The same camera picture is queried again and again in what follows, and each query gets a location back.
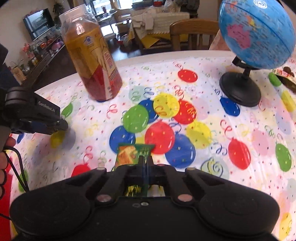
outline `human hand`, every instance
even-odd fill
[[[6,146],[13,147],[16,144],[15,139],[9,137],[5,143]],[[4,187],[3,185],[6,182],[6,172],[5,168],[7,167],[8,162],[4,152],[0,152],[0,199],[4,195]]]

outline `black globe base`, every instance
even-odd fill
[[[239,105],[254,107],[261,100],[261,92],[255,82],[246,74],[227,72],[220,79],[224,94]]]

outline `wooden chair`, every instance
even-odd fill
[[[199,35],[198,50],[202,48],[202,35],[210,36],[209,48],[219,31],[217,21],[191,18],[180,20],[170,25],[170,40],[174,51],[180,51],[180,34],[188,34],[188,49],[195,50],[197,45],[197,35]]]

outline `bottle cap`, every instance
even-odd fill
[[[74,19],[77,19],[81,16],[87,15],[87,9],[85,4],[82,4],[80,6],[77,6],[75,8],[70,9],[69,11],[62,13],[59,16],[59,19],[61,20],[61,23],[64,21],[66,22],[72,22]]]

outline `globe stand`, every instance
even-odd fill
[[[250,71],[258,69],[242,63],[238,57],[235,57],[232,63],[235,66],[245,69],[244,73],[226,72],[223,74],[220,79],[221,90],[229,99],[237,104],[246,107],[258,105],[261,100],[261,92],[259,87],[250,78]]]

